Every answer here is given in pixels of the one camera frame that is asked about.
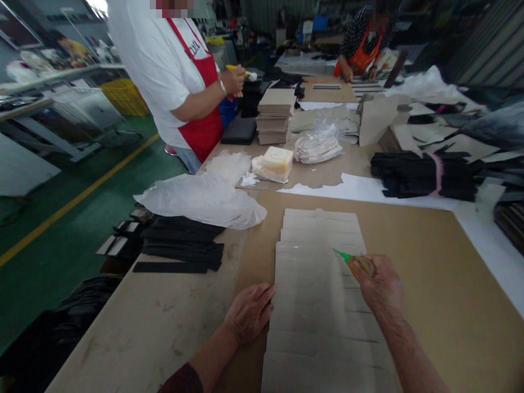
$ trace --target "green nozzle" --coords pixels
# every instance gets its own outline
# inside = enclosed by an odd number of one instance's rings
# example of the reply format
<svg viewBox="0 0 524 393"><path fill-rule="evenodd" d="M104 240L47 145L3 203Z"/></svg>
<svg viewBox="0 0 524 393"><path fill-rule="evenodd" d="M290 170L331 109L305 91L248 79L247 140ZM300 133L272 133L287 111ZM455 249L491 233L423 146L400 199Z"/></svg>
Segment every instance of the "green nozzle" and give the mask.
<svg viewBox="0 0 524 393"><path fill-rule="evenodd" d="M341 251L339 251L337 249L333 249L333 251L335 251L337 254L341 255L342 258L344 258L344 262L346 262L346 263L348 262L349 258L352 257L351 255L343 253L343 252L341 252Z"/></svg>

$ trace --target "white t-shirt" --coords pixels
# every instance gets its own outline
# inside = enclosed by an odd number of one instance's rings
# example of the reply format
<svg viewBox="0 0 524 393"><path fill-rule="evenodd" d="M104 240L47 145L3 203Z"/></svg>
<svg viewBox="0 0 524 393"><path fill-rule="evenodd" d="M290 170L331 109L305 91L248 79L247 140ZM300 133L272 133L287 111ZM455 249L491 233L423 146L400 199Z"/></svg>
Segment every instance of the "white t-shirt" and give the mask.
<svg viewBox="0 0 524 393"><path fill-rule="evenodd" d="M155 17L149 7L147 0L109 0L109 32L127 73L151 110L160 137L168 145L190 148L178 130L185 123L171 111L206 87L167 19ZM195 59L207 57L194 22L189 18L173 18L173 22Z"/></svg>

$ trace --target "bracelet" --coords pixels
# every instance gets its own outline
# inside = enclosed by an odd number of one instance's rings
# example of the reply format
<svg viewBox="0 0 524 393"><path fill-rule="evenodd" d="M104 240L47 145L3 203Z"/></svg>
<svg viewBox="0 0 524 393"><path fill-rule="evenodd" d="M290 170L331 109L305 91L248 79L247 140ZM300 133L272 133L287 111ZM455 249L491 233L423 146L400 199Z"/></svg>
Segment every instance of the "bracelet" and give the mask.
<svg viewBox="0 0 524 393"><path fill-rule="evenodd" d="M227 97L228 91L225 89L224 83L222 82L220 78L218 78L218 81L220 82L220 87L222 88L222 91L224 92L224 96Z"/></svg>

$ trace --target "hand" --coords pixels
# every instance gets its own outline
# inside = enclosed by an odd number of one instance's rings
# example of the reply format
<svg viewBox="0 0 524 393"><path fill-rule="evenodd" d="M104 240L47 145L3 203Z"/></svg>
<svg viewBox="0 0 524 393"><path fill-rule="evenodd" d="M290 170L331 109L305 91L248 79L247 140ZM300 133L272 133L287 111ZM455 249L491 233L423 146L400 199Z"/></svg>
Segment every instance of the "hand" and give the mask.
<svg viewBox="0 0 524 393"><path fill-rule="evenodd" d="M244 96L244 94L242 92L238 92L238 93L235 93L235 94L230 94L227 96L227 99L229 102L233 102L233 100L235 98L242 98Z"/></svg>
<svg viewBox="0 0 524 393"><path fill-rule="evenodd" d="M353 82L353 70L349 65L346 67L342 66L342 74L346 82Z"/></svg>
<svg viewBox="0 0 524 393"><path fill-rule="evenodd" d="M274 306L268 304L277 287L266 283L240 291L233 300L224 325L235 335L239 345L254 340L269 322Z"/></svg>
<svg viewBox="0 0 524 393"><path fill-rule="evenodd" d="M228 95L242 92L242 88L244 87L245 73L245 68L239 64L236 66L236 69L227 70L225 73L220 74L220 80L224 84Z"/></svg>
<svg viewBox="0 0 524 393"><path fill-rule="evenodd" d="M370 80L375 80L377 78L378 74L378 68L375 66L372 66L370 68Z"/></svg>
<svg viewBox="0 0 524 393"><path fill-rule="evenodd" d="M360 291L375 317L403 318L404 288L393 263L385 255L366 255L375 265L376 271L370 277L358 262L354 267L360 278Z"/></svg>

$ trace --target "jeans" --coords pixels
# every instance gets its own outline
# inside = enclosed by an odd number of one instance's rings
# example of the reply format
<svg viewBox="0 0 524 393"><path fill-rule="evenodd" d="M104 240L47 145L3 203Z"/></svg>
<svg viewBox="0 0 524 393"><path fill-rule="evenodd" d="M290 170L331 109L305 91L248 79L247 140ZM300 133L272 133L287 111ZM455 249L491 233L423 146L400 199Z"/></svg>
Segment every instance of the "jeans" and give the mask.
<svg viewBox="0 0 524 393"><path fill-rule="evenodd" d="M187 166L187 169L189 169L189 173L194 175L198 172L200 167L202 166L200 160L198 160L197 155L195 152L191 149L184 149L181 147L175 147L176 154L180 157L180 159L184 162L184 164Z"/></svg>

